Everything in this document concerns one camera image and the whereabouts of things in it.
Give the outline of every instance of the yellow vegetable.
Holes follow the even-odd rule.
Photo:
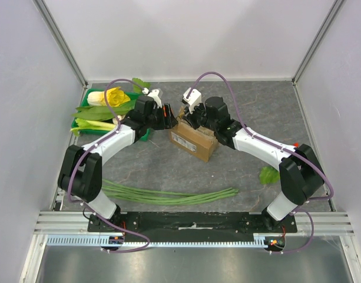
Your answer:
[[[107,90],[107,101],[110,106],[117,107],[122,103],[130,101],[130,98],[120,90],[120,87],[114,87]],[[87,102],[91,106],[105,106],[104,91],[93,91],[89,93]]]

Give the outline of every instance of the green plastic basket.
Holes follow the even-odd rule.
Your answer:
[[[89,95],[89,93],[93,92],[93,91],[104,91],[104,90],[100,90],[97,88],[90,88],[87,92],[86,95],[84,97],[84,99],[82,100],[81,103],[81,107],[83,106],[89,106],[88,102],[87,102],[87,97]],[[131,100],[135,100],[137,99],[141,94],[138,93],[125,93],[127,96],[129,96],[129,98]],[[78,124],[75,122],[75,119],[73,120],[72,123],[72,128],[76,128],[78,127]],[[80,130],[80,133],[82,134],[96,134],[98,136],[103,136],[104,134],[107,134],[108,131],[101,131],[101,130]],[[149,133],[150,133],[150,129],[147,129],[145,136],[143,136],[142,138],[140,138],[140,140],[143,140],[144,142],[146,142],[148,140],[149,137]]]

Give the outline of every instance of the white wall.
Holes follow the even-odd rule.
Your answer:
[[[81,91],[33,2],[0,1],[0,282],[18,282]]]
[[[346,1],[299,90],[337,204],[361,245],[361,0]]]
[[[333,0],[46,0],[87,80],[291,78]]]

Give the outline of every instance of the purple cable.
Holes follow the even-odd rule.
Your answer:
[[[314,238],[314,230],[315,230],[315,228],[314,228],[314,222],[313,222],[313,220],[312,220],[311,214],[310,214],[308,211],[305,211],[305,210],[300,209],[300,208],[296,209],[296,212],[300,212],[300,211],[301,211],[301,212],[304,212],[305,214],[307,214],[308,217],[310,218],[310,222],[311,222],[311,235],[310,235],[309,239],[307,240],[307,242],[306,242],[303,246],[301,246],[301,247],[298,248],[298,249],[291,249],[291,250],[289,250],[289,251],[284,251],[284,252],[272,252],[273,254],[275,254],[275,255],[293,254],[293,253],[295,253],[295,252],[299,252],[299,251],[302,251],[302,250],[306,249],[306,248],[311,244],[311,241],[312,241],[313,238]]]
[[[262,138],[260,136],[254,136],[253,135],[253,133],[243,123],[243,119],[241,118],[240,111],[239,111],[239,108],[238,108],[238,103],[236,101],[236,96],[235,96],[235,94],[233,92],[233,89],[231,88],[230,83],[221,74],[212,71],[212,72],[206,72],[206,73],[202,74],[201,76],[199,76],[199,78],[192,85],[192,87],[191,87],[190,91],[188,92],[186,98],[189,98],[189,96],[191,95],[191,92],[196,88],[197,84],[200,82],[200,80],[203,77],[205,77],[206,75],[211,75],[211,74],[219,76],[225,82],[225,84],[226,84],[226,86],[227,86],[227,88],[228,88],[228,90],[229,90],[229,92],[231,94],[231,97],[232,97],[232,99],[234,101],[234,107],[235,107],[235,111],[236,111],[237,116],[238,116],[238,120],[239,120],[240,124],[242,125],[243,129],[247,132],[247,134],[249,134],[254,139],[260,140],[260,141],[262,141],[262,142],[264,142],[266,144],[269,144],[270,146],[273,146],[273,147],[275,147],[277,149],[280,149],[280,150],[282,150],[284,152],[292,154],[296,158],[298,158],[301,161],[305,162],[305,164],[309,165],[324,180],[324,182],[327,184],[327,186],[329,188],[329,195],[328,196],[319,196],[319,197],[310,198],[310,200],[330,199],[330,198],[332,198],[333,195],[334,195],[334,190],[333,190],[332,184],[329,182],[326,175],[318,167],[316,167],[312,162],[310,162],[309,160],[307,160],[306,158],[304,158],[303,156],[299,155],[296,152],[293,152],[293,151],[291,151],[289,149],[286,149],[286,148],[282,148],[281,146],[279,146],[276,143],[271,142],[270,140],[264,139],[264,138]]]
[[[72,187],[73,187],[73,182],[74,182],[74,178],[75,178],[75,175],[77,173],[77,170],[80,168],[80,165],[82,163],[82,161],[85,159],[85,157],[90,153],[90,151],[92,151],[93,149],[96,149],[99,145],[101,145],[103,142],[105,142],[106,140],[108,140],[110,137],[114,136],[115,134],[118,134],[118,131],[121,127],[121,123],[120,123],[120,120],[119,118],[117,117],[117,114],[114,112],[114,110],[112,109],[112,107],[110,106],[110,104],[108,103],[108,100],[107,100],[107,90],[110,89],[111,85],[118,82],[118,81],[128,81],[129,83],[131,84],[135,84],[137,85],[140,89],[144,89],[142,86],[140,86],[139,84],[131,81],[131,80],[128,80],[126,78],[118,78],[117,80],[113,80],[112,82],[110,82],[107,87],[105,88],[104,90],[104,100],[105,100],[105,105],[108,107],[108,109],[112,112],[112,114],[115,116],[116,118],[116,121],[117,121],[117,127],[111,131],[109,134],[107,134],[105,137],[103,137],[101,140],[98,141],[97,144],[93,144],[89,149],[87,149],[80,157],[80,159],[78,159],[77,163],[75,164],[74,166],[74,170],[72,171],[72,174],[70,176],[70,180],[69,180],[69,185],[68,185],[68,191],[67,191],[67,198],[69,200],[69,202],[82,202],[81,200],[72,200],[71,199],[71,191],[72,191]],[[128,249],[128,250],[123,250],[123,251],[110,251],[110,252],[113,252],[115,254],[126,254],[128,252],[138,252],[138,251],[141,251],[143,249],[145,249],[147,246],[149,246],[150,244],[150,239],[148,237],[146,237],[145,235],[142,235],[140,233],[136,233],[136,232],[133,232],[133,231],[130,231],[130,230],[126,230],[124,228],[121,228],[117,225],[114,225],[113,223],[111,223],[110,221],[108,221],[107,219],[103,218],[101,215],[97,214],[95,210],[93,210],[91,207],[89,207],[87,204],[86,204],[86,207],[92,212],[92,213],[95,213],[102,221],[104,221],[106,224],[110,225],[111,227],[121,231],[121,232],[125,232],[125,233],[129,233],[129,234],[132,234],[132,235],[135,235],[135,236],[139,236],[143,239],[145,239],[147,241],[147,243],[144,245],[144,246],[141,246],[141,247],[138,247],[138,248],[134,248],[134,249]]]

